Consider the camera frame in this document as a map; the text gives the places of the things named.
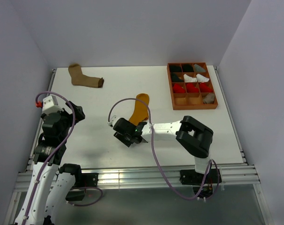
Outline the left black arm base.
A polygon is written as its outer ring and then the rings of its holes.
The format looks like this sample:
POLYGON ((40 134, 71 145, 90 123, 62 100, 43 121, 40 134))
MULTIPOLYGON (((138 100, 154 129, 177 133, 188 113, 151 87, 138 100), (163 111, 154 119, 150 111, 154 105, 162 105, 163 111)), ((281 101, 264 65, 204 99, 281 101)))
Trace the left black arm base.
POLYGON ((79 181, 75 182, 75 185, 66 195, 66 201, 76 202, 82 201, 86 194, 86 189, 83 187, 97 187, 98 185, 98 173, 83 173, 79 181))

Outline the mustard yellow striped sock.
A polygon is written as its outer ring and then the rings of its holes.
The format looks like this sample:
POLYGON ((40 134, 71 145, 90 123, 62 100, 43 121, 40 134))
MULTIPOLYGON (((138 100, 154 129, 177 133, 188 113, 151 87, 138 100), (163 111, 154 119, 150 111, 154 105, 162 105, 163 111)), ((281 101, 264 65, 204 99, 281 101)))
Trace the mustard yellow striped sock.
MULTIPOLYGON (((145 93, 138 94, 136 99, 143 101, 146 105, 149 104, 149 96, 145 93)), ((140 101, 135 101, 135 107, 132 116, 129 119, 129 122, 138 125, 140 122, 148 120, 148 109, 140 101)))

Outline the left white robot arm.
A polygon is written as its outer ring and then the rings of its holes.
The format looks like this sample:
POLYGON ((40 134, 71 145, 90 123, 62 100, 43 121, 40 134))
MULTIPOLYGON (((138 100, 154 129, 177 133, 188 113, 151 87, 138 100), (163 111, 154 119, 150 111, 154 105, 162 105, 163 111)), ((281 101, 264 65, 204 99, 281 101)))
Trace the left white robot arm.
POLYGON ((61 160, 74 125, 85 119, 82 107, 68 102, 69 114, 50 95, 37 106, 42 108, 42 133, 34 150, 33 171, 16 225, 53 225, 58 209, 72 187, 82 184, 81 167, 61 160))

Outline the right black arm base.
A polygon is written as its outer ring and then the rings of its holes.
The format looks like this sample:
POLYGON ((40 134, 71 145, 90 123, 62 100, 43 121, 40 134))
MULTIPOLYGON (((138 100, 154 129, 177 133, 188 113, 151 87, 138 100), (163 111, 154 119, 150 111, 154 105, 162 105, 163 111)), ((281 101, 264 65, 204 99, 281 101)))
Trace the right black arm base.
MULTIPOLYGON (((200 189, 200 185, 203 180, 203 174, 195 172, 195 170, 181 170, 180 182, 182 185, 193 186, 193 192, 196 194, 200 189)), ((208 175, 205 178, 204 186, 198 195, 198 198, 204 199, 210 197, 214 193, 214 184, 221 184, 222 177, 220 171, 217 169, 210 169, 208 175)))

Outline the tan sock with red cuff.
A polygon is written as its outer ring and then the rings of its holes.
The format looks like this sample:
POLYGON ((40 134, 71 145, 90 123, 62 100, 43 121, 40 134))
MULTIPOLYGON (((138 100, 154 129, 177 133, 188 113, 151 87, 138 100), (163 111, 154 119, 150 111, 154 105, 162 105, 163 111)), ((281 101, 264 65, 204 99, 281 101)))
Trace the tan sock with red cuff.
POLYGON ((203 97, 203 103, 204 104, 213 104, 215 101, 215 94, 214 93, 208 93, 203 97))

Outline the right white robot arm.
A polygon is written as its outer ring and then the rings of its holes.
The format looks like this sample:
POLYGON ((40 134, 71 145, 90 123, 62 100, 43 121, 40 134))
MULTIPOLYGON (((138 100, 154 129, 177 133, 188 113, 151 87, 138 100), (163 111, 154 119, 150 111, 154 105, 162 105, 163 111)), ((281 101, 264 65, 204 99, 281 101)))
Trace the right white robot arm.
POLYGON ((127 147, 132 144, 150 143, 152 140, 177 141, 195 159, 195 179, 204 183, 211 177, 208 169, 211 159, 209 149, 213 130, 191 116, 169 123, 140 122, 134 125, 125 118, 113 116, 108 125, 114 137, 127 147))

